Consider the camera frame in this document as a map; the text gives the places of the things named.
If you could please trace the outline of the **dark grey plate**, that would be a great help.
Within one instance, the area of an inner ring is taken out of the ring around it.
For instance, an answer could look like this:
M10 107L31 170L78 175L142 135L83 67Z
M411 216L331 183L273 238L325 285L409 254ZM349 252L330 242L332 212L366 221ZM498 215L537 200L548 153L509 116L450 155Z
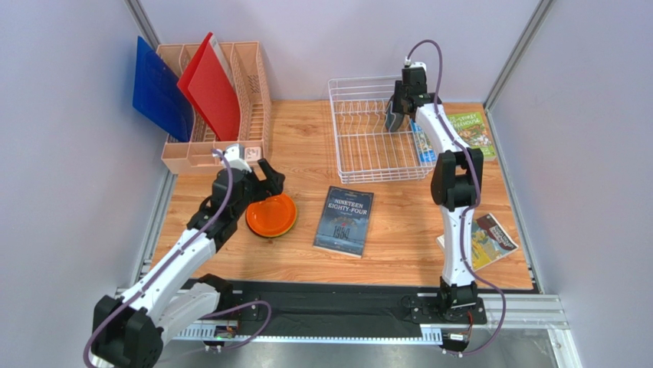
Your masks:
M386 105L386 119L384 126L389 133L398 131L405 119L403 113L395 112L393 100L389 100Z

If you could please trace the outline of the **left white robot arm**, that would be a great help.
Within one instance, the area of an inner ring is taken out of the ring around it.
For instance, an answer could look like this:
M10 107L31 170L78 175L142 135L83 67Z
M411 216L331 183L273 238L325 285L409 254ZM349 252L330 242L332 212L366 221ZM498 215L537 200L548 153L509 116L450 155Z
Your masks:
M229 285L206 274L182 296L177 293L190 276L210 260L238 229L253 203L284 191L286 176L266 159L259 179L241 159L223 159L212 193L199 205L178 242L142 279L119 297L103 296L94 307L93 332L83 350L85 366L99 358L113 367L153 367L167 343L203 317L235 312L219 310Z

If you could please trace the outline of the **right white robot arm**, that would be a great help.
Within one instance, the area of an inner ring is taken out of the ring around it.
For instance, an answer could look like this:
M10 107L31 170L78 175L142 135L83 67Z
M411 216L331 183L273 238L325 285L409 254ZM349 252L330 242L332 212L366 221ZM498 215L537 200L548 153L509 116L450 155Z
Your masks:
M441 211L445 237L445 266L436 307L444 319L453 320L477 304L477 284L466 255L471 251L474 210L480 203L484 157L457 134L442 102L428 92L426 81L422 62L402 69L386 106L385 127L395 132L405 118L412 119L436 154L431 194Z

